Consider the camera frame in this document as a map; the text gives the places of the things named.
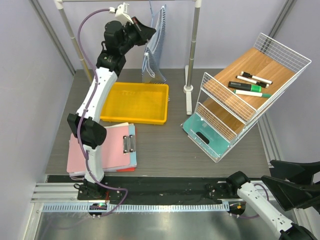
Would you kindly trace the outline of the blue white striped tank top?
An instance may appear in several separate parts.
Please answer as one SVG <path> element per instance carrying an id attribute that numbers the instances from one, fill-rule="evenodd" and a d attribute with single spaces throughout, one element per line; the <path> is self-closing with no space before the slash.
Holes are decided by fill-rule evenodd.
<path id="1" fill-rule="evenodd" d="M 156 20 L 155 26 L 152 26 L 156 29 L 156 33 L 147 43 L 144 51 L 141 68 L 143 83 L 166 83 L 166 77 L 160 71 L 160 61 L 166 36 L 166 11 L 167 6 L 163 5 L 157 14 L 152 16 L 152 21 Z"/>

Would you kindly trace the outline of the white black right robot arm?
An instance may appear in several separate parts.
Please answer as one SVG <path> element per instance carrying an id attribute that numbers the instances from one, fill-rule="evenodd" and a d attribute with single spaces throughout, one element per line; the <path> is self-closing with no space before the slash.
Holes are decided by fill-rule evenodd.
<path id="1" fill-rule="evenodd" d="M 280 178 L 264 175 L 260 179 L 284 211 L 310 207 L 320 210 L 320 184 L 313 182 L 314 175 L 320 171 L 318 161 L 298 163 L 274 159 L 270 164 L 280 171 Z M 242 171 L 227 177 L 225 187 L 230 197 L 240 197 L 248 203 L 279 240 L 316 239 L 307 228 L 281 214 Z"/>

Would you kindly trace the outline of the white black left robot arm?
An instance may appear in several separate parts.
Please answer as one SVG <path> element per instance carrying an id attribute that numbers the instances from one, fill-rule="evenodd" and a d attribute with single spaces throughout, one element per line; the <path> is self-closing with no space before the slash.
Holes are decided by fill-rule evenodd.
<path id="1" fill-rule="evenodd" d="M 100 200 L 110 190 L 103 182 L 102 144 L 107 138 L 107 129 L 100 125 L 101 112 L 126 63 L 126 53 L 134 46 L 146 45 L 156 32 L 155 28 L 142 24 L 136 17 L 125 23 L 113 20 L 104 27 L 102 50 L 92 84 L 76 113 L 67 116 L 67 123 L 78 140 L 85 161 L 83 183 L 74 185 L 80 200 Z"/>

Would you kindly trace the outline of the yellow plastic tray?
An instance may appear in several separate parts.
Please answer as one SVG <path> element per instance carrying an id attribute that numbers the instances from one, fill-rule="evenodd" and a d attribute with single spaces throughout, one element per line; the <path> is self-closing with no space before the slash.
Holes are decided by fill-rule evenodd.
<path id="1" fill-rule="evenodd" d="M 103 105 L 104 122 L 164 125 L 168 117 L 169 86 L 116 82 Z"/>

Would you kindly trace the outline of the metal clothes rack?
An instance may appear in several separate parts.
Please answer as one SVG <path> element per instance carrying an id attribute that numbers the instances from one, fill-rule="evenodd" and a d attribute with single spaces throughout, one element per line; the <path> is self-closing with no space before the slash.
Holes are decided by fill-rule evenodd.
<path id="1" fill-rule="evenodd" d="M 87 55 L 84 53 L 82 45 L 80 44 L 80 34 L 78 33 L 77 36 L 75 36 L 72 27 L 70 25 L 70 22 L 68 20 L 68 17 L 64 10 L 64 1 L 63 0 L 55 0 L 54 1 L 56 8 L 60 12 L 61 18 L 63 20 L 63 23 L 68 31 L 69 37 L 72 41 L 72 44 L 74 46 L 74 49 L 77 52 L 78 58 L 82 64 L 83 69 L 85 70 L 85 73 L 87 75 L 88 80 L 91 82 L 94 78 L 91 75 L 91 72 L 89 71 L 89 67 L 92 69 L 94 66 L 91 64 L 89 59 L 87 58 Z M 194 57 L 195 57 L 195 51 L 196 51 L 196 39 L 197 39 L 197 32 L 198 32 L 198 24 L 199 24 L 199 18 L 200 18 L 200 9 L 202 6 L 201 0 L 196 0 L 194 2 L 194 16 L 193 16 L 193 26 L 192 26 L 192 36 L 191 36 L 191 47 L 190 47 L 190 54 L 189 54 L 189 60 L 188 65 L 185 66 L 185 85 L 183 86 L 183 92 L 185 93 L 186 97 L 186 114 L 192 115 L 193 113 L 193 107 L 192 107 L 192 92 L 193 92 L 193 86 L 192 86 L 192 73 L 194 68 Z M 97 10 L 91 14 L 89 14 L 85 19 L 82 21 L 79 27 L 79 32 L 81 31 L 83 25 L 85 22 L 92 17 L 95 14 L 102 13 L 102 12 L 109 12 L 111 14 L 114 14 L 116 18 L 120 18 L 121 20 L 127 19 L 129 17 L 128 15 L 128 4 L 122 3 L 116 8 L 109 7 L 106 9 L 100 9 Z M 158 79 L 158 83 L 164 83 L 165 77 L 160 72 L 159 63 L 161 59 L 161 53 L 163 49 L 163 43 L 166 35 L 166 11 L 165 6 L 163 6 L 158 13 L 152 13 L 151 19 L 157 19 L 155 28 L 157 30 L 157 34 L 155 37 L 151 38 L 151 43 L 148 43 L 146 45 L 146 49 L 144 52 L 143 62 L 142 62 L 142 74 L 149 74 L 149 78 L 152 80 L 156 80 L 158 77 L 161 77 Z"/>

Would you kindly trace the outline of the green black highlighter marker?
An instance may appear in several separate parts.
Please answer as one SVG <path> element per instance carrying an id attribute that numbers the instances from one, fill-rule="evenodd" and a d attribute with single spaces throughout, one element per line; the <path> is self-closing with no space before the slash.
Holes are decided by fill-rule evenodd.
<path id="1" fill-rule="evenodd" d="M 260 93 L 262 91 L 261 86 L 254 85 L 254 84 L 241 83 L 241 82 L 234 82 L 234 81 L 230 81 L 228 83 L 228 87 L 235 90 L 249 91 L 249 92 L 255 92 L 255 93 Z"/>

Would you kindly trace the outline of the white marker black cap lower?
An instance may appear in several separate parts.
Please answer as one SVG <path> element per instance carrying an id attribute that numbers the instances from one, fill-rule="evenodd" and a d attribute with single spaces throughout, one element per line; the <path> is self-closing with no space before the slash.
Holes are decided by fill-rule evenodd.
<path id="1" fill-rule="evenodd" d="M 264 83 L 264 82 L 260 82 L 260 81 L 256 81 L 256 80 L 253 80 L 253 79 L 249 79 L 249 78 L 246 78 L 246 77 L 243 77 L 243 76 L 240 76 L 240 75 L 236 75 L 235 76 L 237 79 L 239 80 L 243 80 L 245 82 L 248 82 L 248 83 L 251 83 L 251 84 L 255 84 L 255 85 L 258 85 L 262 88 L 268 88 L 270 85 L 267 84 L 267 83 Z"/>

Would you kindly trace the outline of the white marker black cap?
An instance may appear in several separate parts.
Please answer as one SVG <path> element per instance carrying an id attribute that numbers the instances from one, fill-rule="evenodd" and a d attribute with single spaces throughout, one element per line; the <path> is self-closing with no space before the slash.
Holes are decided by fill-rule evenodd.
<path id="1" fill-rule="evenodd" d="M 262 88 L 268 88 L 270 85 L 267 84 L 267 83 L 264 83 L 264 82 L 260 82 L 260 81 L 256 81 L 256 80 L 253 80 L 253 79 L 249 79 L 249 78 L 246 78 L 246 77 L 243 77 L 243 76 L 240 76 L 240 75 L 236 75 L 235 76 L 237 79 L 239 80 L 243 80 L 245 82 L 248 82 L 248 83 L 251 83 L 251 84 L 255 84 L 255 85 L 258 85 Z"/>
<path id="2" fill-rule="evenodd" d="M 268 79 L 264 79 L 264 78 L 261 78 L 261 77 L 258 77 L 258 76 L 255 76 L 255 75 L 252 75 L 248 72 L 244 72 L 242 71 L 240 73 L 241 76 L 245 77 L 245 78 L 251 78 L 251 79 L 254 79 L 254 80 L 258 80 L 258 81 L 261 81 L 263 83 L 266 83 L 266 84 L 269 84 L 269 85 L 272 85 L 273 82 L 271 80 L 268 80 Z"/>

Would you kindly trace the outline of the white marker green cap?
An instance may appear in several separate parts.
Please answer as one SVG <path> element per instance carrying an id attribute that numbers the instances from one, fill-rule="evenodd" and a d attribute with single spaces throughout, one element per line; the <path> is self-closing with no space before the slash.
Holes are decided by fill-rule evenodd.
<path id="1" fill-rule="evenodd" d="M 239 89 L 235 89 L 233 93 L 237 95 L 260 97 L 260 98 L 267 98 L 267 99 L 272 96 L 271 94 L 268 94 L 268 93 L 252 92 L 252 91 L 239 90 Z"/>

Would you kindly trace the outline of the white marker black cap upper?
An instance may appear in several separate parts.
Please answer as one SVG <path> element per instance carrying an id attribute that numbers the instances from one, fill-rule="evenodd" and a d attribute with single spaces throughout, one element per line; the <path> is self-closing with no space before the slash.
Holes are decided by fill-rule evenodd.
<path id="1" fill-rule="evenodd" d="M 273 82 L 271 80 L 268 80 L 268 79 L 264 79 L 264 78 L 261 78 L 261 77 L 258 77 L 258 76 L 255 76 L 255 75 L 252 75 L 248 72 L 244 72 L 242 71 L 240 73 L 241 76 L 245 77 L 245 78 L 251 78 L 251 79 L 254 79 L 254 80 L 258 80 L 258 81 L 261 81 L 263 83 L 266 83 L 266 84 L 269 84 L 269 85 L 272 85 Z"/>

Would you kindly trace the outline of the pink clipboard with papers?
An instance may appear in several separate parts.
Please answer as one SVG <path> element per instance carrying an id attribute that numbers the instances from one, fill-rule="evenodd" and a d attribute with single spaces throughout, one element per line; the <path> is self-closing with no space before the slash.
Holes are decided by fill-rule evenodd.
<path id="1" fill-rule="evenodd" d="M 107 135 L 101 146 L 101 162 L 104 172 L 133 172 L 137 167 L 136 152 L 124 153 L 123 137 L 134 136 L 135 125 L 121 123 L 106 128 Z M 67 158 L 67 173 L 70 177 L 83 176 L 86 171 L 85 158 L 73 134 L 70 135 Z"/>

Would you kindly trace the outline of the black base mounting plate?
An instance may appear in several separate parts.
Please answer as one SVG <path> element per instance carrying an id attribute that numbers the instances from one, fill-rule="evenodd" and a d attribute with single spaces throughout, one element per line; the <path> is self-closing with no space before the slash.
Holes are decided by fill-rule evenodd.
<path id="1" fill-rule="evenodd" d="M 123 205 L 206 205 L 237 199 L 237 189 L 250 179 L 236 172 L 221 177 L 106 176 L 108 189 L 83 181 L 73 186 L 78 200 L 102 200 Z"/>

